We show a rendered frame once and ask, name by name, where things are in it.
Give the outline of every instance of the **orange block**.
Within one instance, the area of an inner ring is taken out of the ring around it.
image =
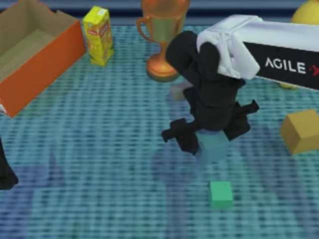
[[[280,134],[291,154],[319,149],[319,115],[315,110],[288,114]]]
[[[0,111],[17,115],[86,52],[80,21],[38,0],[0,14]]]

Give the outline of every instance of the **yellow snack carton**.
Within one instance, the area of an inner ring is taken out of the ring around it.
[[[109,11],[94,6],[83,24],[91,63],[105,66],[114,54]]]

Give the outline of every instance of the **green cube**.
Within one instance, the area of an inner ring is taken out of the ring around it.
[[[212,209],[226,210],[230,208],[234,200],[231,182],[210,182],[209,196]]]

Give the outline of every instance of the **trophy handle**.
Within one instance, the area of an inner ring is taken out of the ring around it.
[[[150,37],[146,36],[145,33],[142,30],[142,24],[146,25],[149,21],[150,17],[139,17],[136,19],[136,27],[138,29],[139,34],[146,40],[146,41],[151,41],[154,42]]]

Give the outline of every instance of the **dark background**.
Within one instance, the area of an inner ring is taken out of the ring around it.
[[[15,0],[0,0],[0,10]],[[112,23],[130,24],[130,18],[141,16],[140,0],[43,0],[53,10],[59,9],[75,17],[83,17],[93,5],[110,10]],[[288,21],[305,0],[192,0],[188,18],[192,24],[209,24],[209,18],[232,14],[254,14],[263,18]]]

